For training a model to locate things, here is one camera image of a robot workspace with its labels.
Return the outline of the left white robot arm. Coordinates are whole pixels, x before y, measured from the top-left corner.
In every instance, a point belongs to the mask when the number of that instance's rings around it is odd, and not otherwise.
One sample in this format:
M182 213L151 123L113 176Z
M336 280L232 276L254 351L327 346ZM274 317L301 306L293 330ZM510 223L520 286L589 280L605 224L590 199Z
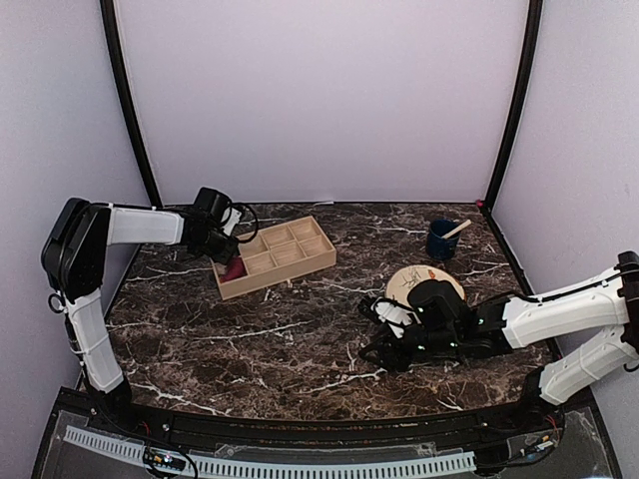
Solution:
M72 351L89 385L103 394L125 386L107 331L101 289L106 253L117 244L182 245L193 255L226 264L239 253L236 225L250 207L225 194L199 190L190 205L121 206L70 199L41 253L52 293L48 302L65 316Z

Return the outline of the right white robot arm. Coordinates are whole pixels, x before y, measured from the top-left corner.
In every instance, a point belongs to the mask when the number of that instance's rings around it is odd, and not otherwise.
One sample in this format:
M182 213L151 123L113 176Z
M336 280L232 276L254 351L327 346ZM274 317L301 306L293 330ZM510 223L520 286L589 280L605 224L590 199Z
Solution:
M602 273L540 295L509 291L471 307L451 282L427 277L403 301L366 296L358 310L379 327L359 355L387 371L406 371L430 359L491 358L597 328L573 352L527 376L509 423L529 433L546 419L548 408L637 360L638 255L622 252Z

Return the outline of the maroon striped sock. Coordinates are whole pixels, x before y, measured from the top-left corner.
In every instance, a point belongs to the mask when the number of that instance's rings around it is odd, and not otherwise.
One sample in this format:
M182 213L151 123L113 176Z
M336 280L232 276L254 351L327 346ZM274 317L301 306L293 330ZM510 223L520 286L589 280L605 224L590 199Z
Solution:
M232 281L241 278L246 274L247 272L242 258L240 256L235 256L226 265L225 272L220 274L220 281Z

